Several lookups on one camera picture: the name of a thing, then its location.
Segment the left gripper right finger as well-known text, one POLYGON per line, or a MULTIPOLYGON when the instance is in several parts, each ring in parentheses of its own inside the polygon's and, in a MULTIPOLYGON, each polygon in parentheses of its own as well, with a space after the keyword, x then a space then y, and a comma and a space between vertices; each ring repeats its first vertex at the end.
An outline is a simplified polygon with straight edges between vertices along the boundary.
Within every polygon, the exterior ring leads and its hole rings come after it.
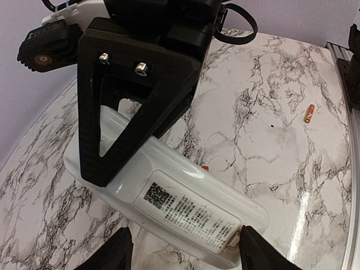
POLYGON ((239 251, 242 269, 301 270, 282 256, 251 226, 243 226, 241 229, 239 251))

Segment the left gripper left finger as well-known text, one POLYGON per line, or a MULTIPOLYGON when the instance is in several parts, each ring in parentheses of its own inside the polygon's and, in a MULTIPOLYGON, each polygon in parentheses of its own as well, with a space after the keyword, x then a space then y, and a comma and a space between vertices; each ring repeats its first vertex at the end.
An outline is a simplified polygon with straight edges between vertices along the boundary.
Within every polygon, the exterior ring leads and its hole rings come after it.
POLYGON ((120 228, 75 270, 131 270, 132 252, 130 229, 120 228))

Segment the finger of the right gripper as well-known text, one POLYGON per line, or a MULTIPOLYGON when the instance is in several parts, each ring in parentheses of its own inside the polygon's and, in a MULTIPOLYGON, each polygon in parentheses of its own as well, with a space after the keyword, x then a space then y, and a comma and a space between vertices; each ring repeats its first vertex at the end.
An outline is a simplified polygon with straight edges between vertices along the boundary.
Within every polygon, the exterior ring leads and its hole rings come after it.
POLYGON ((188 110, 201 74, 201 28, 179 23, 135 28, 92 20, 79 41, 80 172, 105 187, 151 136, 161 137, 188 110), (100 154, 101 106, 122 99, 140 108, 100 154))

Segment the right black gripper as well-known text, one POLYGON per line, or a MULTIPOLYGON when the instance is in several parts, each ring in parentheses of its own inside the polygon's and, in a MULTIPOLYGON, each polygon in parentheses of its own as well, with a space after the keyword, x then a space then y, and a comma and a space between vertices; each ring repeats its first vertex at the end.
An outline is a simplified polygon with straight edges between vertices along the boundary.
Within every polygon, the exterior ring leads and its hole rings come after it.
POLYGON ((131 37, 204 60, 221 1, 104 1, 131 37))

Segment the white remote control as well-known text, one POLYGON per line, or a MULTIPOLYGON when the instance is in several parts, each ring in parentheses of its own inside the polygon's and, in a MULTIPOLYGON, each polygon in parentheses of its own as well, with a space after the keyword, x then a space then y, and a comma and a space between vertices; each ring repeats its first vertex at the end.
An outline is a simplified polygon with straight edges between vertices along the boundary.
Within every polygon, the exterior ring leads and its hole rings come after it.
POLYGON ((243 226, 264 232, 267 210, 155 137, 130 158, 106 187, 80 173, 79 136, 64 152, 77 181, 153 235, 220 269, 240 264, 243 226))

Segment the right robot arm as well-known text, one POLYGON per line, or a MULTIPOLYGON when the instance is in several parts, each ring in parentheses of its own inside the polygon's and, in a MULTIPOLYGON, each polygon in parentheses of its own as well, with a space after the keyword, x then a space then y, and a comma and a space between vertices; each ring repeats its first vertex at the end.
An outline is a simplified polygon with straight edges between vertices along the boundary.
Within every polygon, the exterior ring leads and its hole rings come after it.
POLYGON ((78 45, 82 178, 105 187, 151 136, 161 137, 190 107, 221 9, 220 1, 68 1, 45 23, 83 30, 78 45), (140 104, 106 154, 101 106, 140 104))

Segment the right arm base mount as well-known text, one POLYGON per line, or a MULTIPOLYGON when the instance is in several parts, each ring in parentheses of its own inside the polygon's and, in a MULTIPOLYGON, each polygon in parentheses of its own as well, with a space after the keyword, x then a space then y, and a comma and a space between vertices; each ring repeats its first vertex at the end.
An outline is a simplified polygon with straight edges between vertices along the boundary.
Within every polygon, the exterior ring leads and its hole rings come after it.
POLYGON ((350 107, 359 110, 359 29, 356 24, 350 27, 348 44, 353 53, 351 60, 338 58, 336 63, 347 102, 350 107))

